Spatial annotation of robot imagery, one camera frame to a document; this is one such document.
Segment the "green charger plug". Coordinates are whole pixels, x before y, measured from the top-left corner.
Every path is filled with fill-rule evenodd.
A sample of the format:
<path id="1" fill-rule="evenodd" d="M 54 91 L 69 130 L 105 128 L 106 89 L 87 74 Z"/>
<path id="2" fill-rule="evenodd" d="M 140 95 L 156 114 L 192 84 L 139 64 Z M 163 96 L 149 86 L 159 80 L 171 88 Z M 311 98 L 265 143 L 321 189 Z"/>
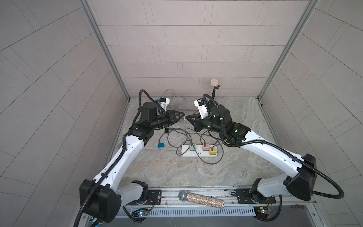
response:
<path id="1" fill-rule="evenodd" d="M 189 150 L 190 150 L 190 151 L 195 151 L 195 150 L 196 150 L 196 148 L 197 148 L 197 145 L 196 145 L 196 144 L 191 144 L 191 145 L 189 146 Z"/>

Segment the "pink charger plug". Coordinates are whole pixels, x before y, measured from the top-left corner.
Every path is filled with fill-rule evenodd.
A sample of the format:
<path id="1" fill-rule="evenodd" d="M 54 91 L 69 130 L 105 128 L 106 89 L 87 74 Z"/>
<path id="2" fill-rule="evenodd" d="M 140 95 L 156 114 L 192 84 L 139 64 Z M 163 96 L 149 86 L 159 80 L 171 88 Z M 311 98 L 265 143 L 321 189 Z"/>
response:
<path id="1" fill-rule="evenodd" d="M 210 150 L 210 146 L 209 146 L 209 144 L 206 144 L 206 143 L 205 143 L 205 144 L 203 144 L 203 145 L 202 145 L 202 150 L 203 150 L 203 151 L 209 151 L 209 150 Z"/>

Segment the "white power strip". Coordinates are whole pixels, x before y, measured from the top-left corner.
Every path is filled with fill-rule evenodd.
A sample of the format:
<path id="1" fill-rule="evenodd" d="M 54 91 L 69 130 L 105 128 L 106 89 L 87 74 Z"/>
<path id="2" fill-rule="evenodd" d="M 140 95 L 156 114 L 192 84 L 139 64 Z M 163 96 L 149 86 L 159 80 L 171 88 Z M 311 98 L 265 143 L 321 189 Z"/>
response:
<path id="1" fill-rule="evenodd" d="M 209 151 L 203 151 L 202 145 L 197 145 L 197 148 L 195 151 L 189 150 L 189 145 L 182 145 L 181 147 L 181 156 L 184 158 L 216 158 L 216 156 L 211 156 L 209 154 Z"/>

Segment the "yellow charger plug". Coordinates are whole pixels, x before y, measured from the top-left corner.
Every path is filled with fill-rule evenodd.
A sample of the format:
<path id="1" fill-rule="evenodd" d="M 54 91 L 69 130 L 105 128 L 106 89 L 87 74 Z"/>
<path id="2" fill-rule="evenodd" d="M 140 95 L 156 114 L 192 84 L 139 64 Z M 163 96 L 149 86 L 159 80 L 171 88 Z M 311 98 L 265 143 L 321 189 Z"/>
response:
<path id="1" fill-rule="evenodd" d="M 217 147 L 216 146 L 210 147 L 209 154 L 211 156 L 216 156 L 217 155 Z"/>

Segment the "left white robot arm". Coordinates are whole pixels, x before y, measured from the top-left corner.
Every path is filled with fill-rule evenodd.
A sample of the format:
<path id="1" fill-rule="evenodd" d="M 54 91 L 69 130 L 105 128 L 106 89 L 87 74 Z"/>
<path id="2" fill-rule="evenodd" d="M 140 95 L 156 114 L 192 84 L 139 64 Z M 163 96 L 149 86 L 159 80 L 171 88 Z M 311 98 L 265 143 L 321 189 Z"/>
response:
<path id="1" fill-rule="evenodd" d="M 129 130 L 123 135 L 122 146 L 115 156 L 92 180 L 84 180 L 79 187 L 80 209 L 74 226 L 77 227 L 84 214 L 94 217 L 95 227 L 100 222 L 110 223 L 121 207 L 130 202 L 147 200 L 148 185 L 141 181 L 132 181 L 117 194 L 118 186 L 133 160 L 143 150 L 156 130 L 168 128 L 179 122 L 185 114 L 167 107 L 170 100 L 148 98 L 142 103 L 145 90 L 139 91 L 138 112 Z"/>

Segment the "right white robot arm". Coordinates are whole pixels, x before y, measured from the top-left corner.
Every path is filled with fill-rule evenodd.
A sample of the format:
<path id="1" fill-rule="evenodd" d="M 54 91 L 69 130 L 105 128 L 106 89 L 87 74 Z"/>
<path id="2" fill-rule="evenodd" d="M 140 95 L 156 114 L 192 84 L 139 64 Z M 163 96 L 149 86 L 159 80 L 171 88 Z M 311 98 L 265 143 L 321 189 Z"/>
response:
<path id="1" fill-rule="evenodd" d="M 232 121 L 230 111 L 218 104 L 212 96 L 204 94 L 194 101 L 198 113 L 188 115 L 186 119 L 194 130 L 219 134 L 218 142 L 230 148 L 243 148 L 257 154 L 283 171 L 283 174 L 268 179 L 258 178 L 250 189 L 252 200 L 262 203 L 263 199 L 275 195 L 294 196 L 302 201 L 309 201 L 313 195 L 331 199 L 342 199 L 345 194 L 342 188 L 326 174 L 316 168 L 316 158 L 310 154 L 304 156 L 292 153 L 284 148 L 263 139 L 249 127 Z M 317 176 L 330 183 L 337 194 L 327 194 L 314 190 Z"/>

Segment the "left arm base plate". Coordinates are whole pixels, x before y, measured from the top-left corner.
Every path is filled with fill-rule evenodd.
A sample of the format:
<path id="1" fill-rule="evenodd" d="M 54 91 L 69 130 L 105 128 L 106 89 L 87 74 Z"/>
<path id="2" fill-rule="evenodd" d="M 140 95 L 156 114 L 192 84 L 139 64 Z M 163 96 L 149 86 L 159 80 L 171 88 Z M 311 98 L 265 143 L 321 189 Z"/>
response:
<path id="1" fill-rule="evenodd" d="M 145 201 L 132 201 L 128 203 L 126 206 L 152 206 L 154 205 L 160 205 L 161 204 L 161 196 L 162 196 L 162 190 L 155 189 L 155 190 L 148 190 L 147 197 Z"/>

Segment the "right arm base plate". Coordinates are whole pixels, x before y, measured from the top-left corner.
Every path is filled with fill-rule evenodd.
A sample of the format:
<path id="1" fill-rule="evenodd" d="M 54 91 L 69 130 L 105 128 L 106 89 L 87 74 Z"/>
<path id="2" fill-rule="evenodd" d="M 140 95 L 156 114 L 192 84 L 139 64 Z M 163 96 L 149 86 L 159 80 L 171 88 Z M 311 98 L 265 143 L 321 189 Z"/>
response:
<path id="1" fill-rule="evenodd" d="M 230 194 L 237 198 L 238 204 L 268 204 L 268 203 L 276 203 L 276 199 L 274 196 L 272 197 L 264 197 L 259 192 L 251 192 L 251 189 L 236 189 L 235 191 L 231 191 Z"/>

